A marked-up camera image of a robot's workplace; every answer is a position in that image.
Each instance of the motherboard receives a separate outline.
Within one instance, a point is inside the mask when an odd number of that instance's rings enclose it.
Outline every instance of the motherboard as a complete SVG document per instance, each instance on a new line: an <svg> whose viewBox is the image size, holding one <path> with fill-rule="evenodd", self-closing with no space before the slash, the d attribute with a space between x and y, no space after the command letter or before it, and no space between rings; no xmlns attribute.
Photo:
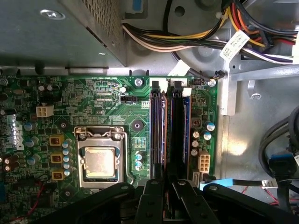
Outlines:
<svg viewBox="0 0 299 224"><path fill-rule="evenodd" d="M0 223L136 187L168 162L198 186L214 172L216 99L216 81L193 77L0 76Z"/></svg>

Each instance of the red cable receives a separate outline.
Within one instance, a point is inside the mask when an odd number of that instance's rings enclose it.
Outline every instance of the red cable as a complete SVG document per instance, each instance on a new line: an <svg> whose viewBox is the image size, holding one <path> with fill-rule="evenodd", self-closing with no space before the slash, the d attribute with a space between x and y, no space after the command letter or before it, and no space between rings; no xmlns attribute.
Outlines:
<svg viewBox="0 0 299 224"><path fill-rule="evenodd" d="M234 3L232 3L232 14L233 14L233 19L234 19L234 21L235 21L235 24L236 24L236 26L240 29L240 30L242 30L242 27L241 27L241 25L240 25L240 22L238 21L238 19L237 19L237 12L236 12L236 9L235 9L235 4Z"/></svg>
<svg viewBox="0 0 299 224"><path fill-rule="evenodd" d="M286 44L290 44L290 45L295 45L295 42L293 41L289 41L289 40L286 40L286 39L275 39L279 42L282 42L282 43L286 43Z"/></svg>

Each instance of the white label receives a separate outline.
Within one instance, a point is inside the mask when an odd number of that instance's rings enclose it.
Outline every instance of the white label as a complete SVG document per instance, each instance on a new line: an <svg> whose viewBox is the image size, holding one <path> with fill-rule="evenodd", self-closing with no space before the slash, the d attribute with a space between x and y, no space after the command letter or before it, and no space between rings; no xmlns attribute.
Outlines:
<svg viewBox="0 0 299 224"><path fill-rule="evenodd" d="M237 31L222 49L220 57L222 57L226 62L230 62L249 40L250 37L243 31Z"/></svg>
<svg viewBox="0 0 299 224"><path fill-rule="evenodd" d="M294 157L294 159L295 159L297 165L299 166L299 155L296 155L296 156Z"/></svg>
<svg viewBox="0 0 299 224"><path fill-rule="evenodd" d="M263 185L262 186L263 189L278 188L278 184L275 179L264 180L264 181L262 181L262 185Z"/></svg>
<svg viewBox="0 0 299 224"><path fill-rule="evenodd" d="M168 76L185 76L189 71L190 66L182 60L179 60L177 65L171 70Z"/></svg>

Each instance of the mounting screw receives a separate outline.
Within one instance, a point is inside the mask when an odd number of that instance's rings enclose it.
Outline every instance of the mounting screw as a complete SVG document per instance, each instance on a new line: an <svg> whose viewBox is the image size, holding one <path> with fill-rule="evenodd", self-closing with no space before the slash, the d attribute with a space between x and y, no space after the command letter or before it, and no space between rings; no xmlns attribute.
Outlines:
<svg viewBox="0 0 299 224"><path fill-rule="evenodd" d="M135 83L135 86L141 87L143 85L143 80L141 78L137 78L137 79L135 79L134 83Z"/></svg>
<svg viewBox="0 0 299 224"><path fill-rule="evenodd" d="M81 133L81 134L79 135L79 138L80 138L80 139L85 139L85 138L86 138L86 136L85 136L85 134L84 134L84 133Z"/></svg>
<svg viewBox="0 0 299 224"><path fill-rule="evenodd" d="M210 186L210 189L211 190L218 190L218 187L216 187L216 186Z"/></svg>
<svg viewBox="0 0 299 224"><path fill-rule="evenodd" d="M214 86L216 86L216 84L217 84L216 80L211 80L211 81L207 82L207 85L210 87L214 87Z"/></svg>
<svg viewBox="0 0 299 224"><path fill-rule="evenodd" d="M115 139L119 140L119 139L121 139L121 134L115 134L114 137L115 137Z"/></svg>
<svg viewBox="0 0 299 224"><path fill-rule="evenodd" d="M65 15L63 15L60 12L53 11L53 10L43 9L39 13L42 16L47 17L47 18L49 18L51 20L63 20L63 19L65 19Z"/></svg>
<svg viewBox="0 0 299 224"><path fill-rule="evenodd" d="M186 184L185 181L179 181L179 182L178 182L178 185L185 185L185 184Z"/></svg>

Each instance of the ram slot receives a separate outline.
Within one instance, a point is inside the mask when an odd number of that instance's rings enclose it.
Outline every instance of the ram slot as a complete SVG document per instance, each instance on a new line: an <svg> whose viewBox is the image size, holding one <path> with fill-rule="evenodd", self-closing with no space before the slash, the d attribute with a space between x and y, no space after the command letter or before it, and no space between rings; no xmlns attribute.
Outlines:
<svg viewBox="0 0 299 224"><path fill-rule="evenodd" d="M171 163L175 164L178 178L184 177L184 99L181 82L174 82L171 99Z"/></svg>
<svg viewBox="0 0 299 224"><path fill-rule="evenodd" d="M163 100L157 81L152 82L150 94L150 165L151 178L159 179L162 174L163 143Z"/></svg>

